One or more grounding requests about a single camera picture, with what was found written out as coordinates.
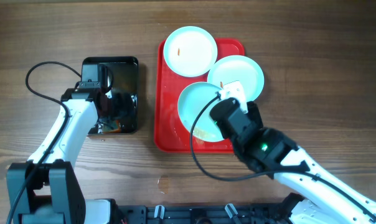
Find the orange green scrub sponge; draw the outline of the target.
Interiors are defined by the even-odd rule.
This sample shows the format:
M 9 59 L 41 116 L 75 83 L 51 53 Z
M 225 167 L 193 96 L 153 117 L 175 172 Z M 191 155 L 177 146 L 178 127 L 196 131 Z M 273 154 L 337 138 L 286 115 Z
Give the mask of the orange green scrub sponge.
M 98 132 L 101 134 L 118 134 L 121 133 L 121 126 L 118 120 L 110 123 L 98 121 Z

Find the white plate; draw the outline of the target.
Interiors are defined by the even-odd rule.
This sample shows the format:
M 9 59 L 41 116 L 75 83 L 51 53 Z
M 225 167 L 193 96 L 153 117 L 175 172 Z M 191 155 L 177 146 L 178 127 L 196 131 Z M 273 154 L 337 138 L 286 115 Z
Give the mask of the white plate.
M 213 36 L 197 26 L 180 27 L 164 43 L 166 65 L 182 77 L 199 77 L 216 62 L 218 48 Z
M 188 132 L 191 131 L 192 125 L 200 111 L 217 96 L 217 92 L 220 90 L 219 86 L 207 82 L 196 82 L 183 89 L 177 102 L 177 112 L 181 123 Z M 219 128 L 209 115 L 210 110 L 217 103 L 218 100 L 213 102 L 202 113 L 194 127 L 193 137 L 205 142 L 223 141 Z
M 260 66 L 251 58 L 242 55 L 230 55 L 221 58 L 210 69 L 207 81 L 221 87 L 223 85 L 239 81 L 247 101 L 256 100 L 264 87 L 265 78 Z

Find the white plate top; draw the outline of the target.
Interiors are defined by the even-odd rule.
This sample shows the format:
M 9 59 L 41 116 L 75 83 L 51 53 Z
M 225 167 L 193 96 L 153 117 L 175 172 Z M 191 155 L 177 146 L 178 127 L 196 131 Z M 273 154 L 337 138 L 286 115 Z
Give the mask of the white plate top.
M 213 36 L 197 26 L 180 27 L 164 43 L 166 65 L 182 77 L 199 77 L 216 62 L 218 48 Z

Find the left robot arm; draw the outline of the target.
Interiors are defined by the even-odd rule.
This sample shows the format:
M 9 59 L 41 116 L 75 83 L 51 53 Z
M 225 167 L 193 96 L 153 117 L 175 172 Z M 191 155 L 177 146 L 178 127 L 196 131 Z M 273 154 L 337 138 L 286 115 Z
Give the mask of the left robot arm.
M 107 99 L 99 88 L 69 88 L 42 145 L 6 174 L 11 208 L 8 223 L 126 223 L 113 199 L 87 200 L 74 172 L 83 142 Z

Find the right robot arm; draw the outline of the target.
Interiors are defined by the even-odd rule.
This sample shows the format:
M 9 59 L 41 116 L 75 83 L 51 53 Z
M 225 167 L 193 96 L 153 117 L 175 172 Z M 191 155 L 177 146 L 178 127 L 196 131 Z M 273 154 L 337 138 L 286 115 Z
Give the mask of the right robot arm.
M 256 176 L 267 175 L 297 192 L 285 199 L 278 218 L 291 223 L 376 223 L 376 202 L 330 174 L 281 131 L 263 127 L 256 104 L 250 103 L 244 113 L 229 98 L 216 104 L 210 117 Z

